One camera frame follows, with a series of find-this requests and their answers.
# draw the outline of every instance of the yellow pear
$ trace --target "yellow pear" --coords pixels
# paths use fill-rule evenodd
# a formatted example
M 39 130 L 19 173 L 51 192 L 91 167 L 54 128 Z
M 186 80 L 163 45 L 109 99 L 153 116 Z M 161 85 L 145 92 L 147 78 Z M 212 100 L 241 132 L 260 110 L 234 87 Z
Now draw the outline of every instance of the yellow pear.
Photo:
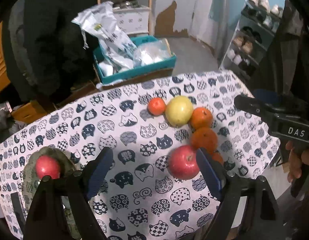
M 191 118 L 193 105 L 189 98 L 177 96 L 170 100 L 166 107 L 166 118 L 171 126 L 181 127 Z

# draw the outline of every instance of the wooden cabinet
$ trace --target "wooden cabinet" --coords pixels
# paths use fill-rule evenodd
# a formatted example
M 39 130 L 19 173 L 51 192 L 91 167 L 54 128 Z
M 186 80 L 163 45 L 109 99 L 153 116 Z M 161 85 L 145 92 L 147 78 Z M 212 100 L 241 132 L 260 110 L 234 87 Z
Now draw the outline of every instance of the wooden cabinet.
M 7 77 L 6 64 L 2 49 L 1 41 L 2 33 L 2 23 L 0 23 L 0 91 L 2 91 L 6 86 L 10 84 L 10 80 Z M 47 115 L 48 112 L 37 102 L 31 101 L 22 107 L 18 108 L 16 111 L 12 112 L 14 119 L 18 121 L 23 121 L 26 123 L 32 123 L 35 120 Z

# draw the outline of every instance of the wall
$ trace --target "wall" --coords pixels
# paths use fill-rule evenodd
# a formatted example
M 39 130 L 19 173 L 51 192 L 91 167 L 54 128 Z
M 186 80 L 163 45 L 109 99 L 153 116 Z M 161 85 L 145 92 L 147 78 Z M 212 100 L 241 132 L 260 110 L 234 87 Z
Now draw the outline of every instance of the wall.
M 188 36 L 196 0 L 153 0 L 155 35 Z
M 284 6 L 285 0 L 269 0 L 272 7 L 274 4 Z M 244 0 L 229 0 L 228 35 L 232 36 Z M 216 45 L 217 25 L 220 16 L 220 0 L 198 0 L 191 29 L 191 35 L 206 42 L 213 48 Z

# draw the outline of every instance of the tablecloth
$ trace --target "tablecloth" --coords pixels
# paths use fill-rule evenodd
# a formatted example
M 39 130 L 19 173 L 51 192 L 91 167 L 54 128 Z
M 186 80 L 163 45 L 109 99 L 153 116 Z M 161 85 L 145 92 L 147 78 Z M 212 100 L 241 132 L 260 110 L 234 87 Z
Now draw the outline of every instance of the tablecloth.
M 231 71 L 188 73 L 103 91 L 37 120 L 0 144 L 0 201 L 13 234 L 21 238 L 10 193 L 21 191 L 23 169 L 43 146 L 69 151 L 83 168 L 105 146 L 114 161 L 90 204 L 109 240 L 176 239 L 209 223 L 219 205 L 199 173 L 179 180 L 167 171 L 169 152 L 187 144 L 191 128 L 170 127 L 147 103 L 177 95 L 205 106 L 214 116 L 224 168 L 256 178 L 278 150 L 259 117 L 235 108 L 241 93 L 252 96 Z

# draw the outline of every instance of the screw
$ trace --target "screw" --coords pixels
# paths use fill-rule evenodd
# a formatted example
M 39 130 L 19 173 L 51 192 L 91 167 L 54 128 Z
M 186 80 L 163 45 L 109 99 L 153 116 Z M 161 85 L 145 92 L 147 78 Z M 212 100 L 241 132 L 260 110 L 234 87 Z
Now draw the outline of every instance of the screw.
M 73 173 L 73 175 L 74 175 L 75 177 L 79 177 L 81 174 L 82 174 L 82 171 L 75 171 L 75 172 Z
M 265 182 L 267 179 L 265 178 L 265 176 L 259 175 L 258 179 Z
M 235 173 L 233 171 L 227 171 L 227 175 L 229 177 L 234 177 L 235 176 Z
M 50 180 L 50 178 L 51 177 L 49 175 L 46 175 L 46 176 L 43 176 L 41 180 L 42 181 L 48 181 L 48 180 Z

